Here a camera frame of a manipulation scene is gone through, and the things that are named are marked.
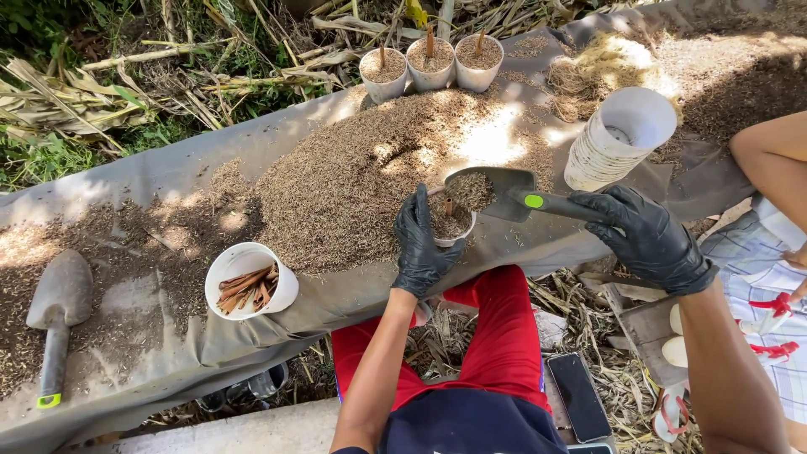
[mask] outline dirt trowel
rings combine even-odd
[[[605,221],[605,216],[600,212],[578,205],[562,195],[536,191],[535,174],[529,170],[468,167],[446,177],[445,185],[448,186],[458,176],[473,173],[484,174],[493,183],[495,202],[482,210],[482,214],[511,222],[524,222],[533,210],[538,210],[582,221]]]
[[[42,273],[25,321],[31,328],[48,330],[36,408],[61,403],[70,327],[90,318],[92,296],[90,265],[75,250],[57,255]]]

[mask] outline pile of rice husks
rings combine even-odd
[[[535,171],[550,191],[546,141],[512,128],[519,112],[496,91],[398,98],[314,131],[258,180],[266,223],[258,241],[297,272],[343,271],[395,258],[392,222],[418,182],[436,187],[464,167],[511,166]]]
[[[643,86],[666,96],[682,120],[679,87],[645,46],[619,33],[598,32],[576,56],[552,61],[546,73],[554,89],[553,115],[563,121],[586,120],[612,92]]]

